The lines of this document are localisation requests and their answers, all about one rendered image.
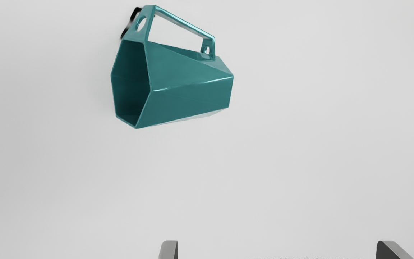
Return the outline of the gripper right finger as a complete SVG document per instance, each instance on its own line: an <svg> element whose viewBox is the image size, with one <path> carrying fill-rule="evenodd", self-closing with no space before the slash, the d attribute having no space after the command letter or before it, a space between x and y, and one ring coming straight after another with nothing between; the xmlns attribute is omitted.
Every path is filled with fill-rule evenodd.
<svg viewBox="0 0 414 259"><path fill-rule="evenodd" d="M378 241L376 259L414 259L394 241Z"/></svg>

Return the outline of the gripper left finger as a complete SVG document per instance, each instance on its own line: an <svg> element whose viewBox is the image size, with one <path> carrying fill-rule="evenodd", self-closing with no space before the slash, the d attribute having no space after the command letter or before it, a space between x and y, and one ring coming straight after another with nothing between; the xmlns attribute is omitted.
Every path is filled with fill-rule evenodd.
<svg viewBox="0 0 414 259"><path fill-rule="evenodd" d="M178 241L163 241L160 248L159 259L178 259Z"/></svg>

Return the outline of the teal faceted mug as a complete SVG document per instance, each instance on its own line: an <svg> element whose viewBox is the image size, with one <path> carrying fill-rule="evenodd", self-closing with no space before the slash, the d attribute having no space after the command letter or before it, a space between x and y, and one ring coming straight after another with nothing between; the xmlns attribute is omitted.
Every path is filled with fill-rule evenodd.
<svg viewBox="0 0 414 259"><path fill-rule="evenodd" d="M200 51L148 39L156 16L200 36ZM120 36L111 70L115 114L133 128L146 128L225 110L234 75L215 54L215 38L157 5L133 10Z"/></svg>

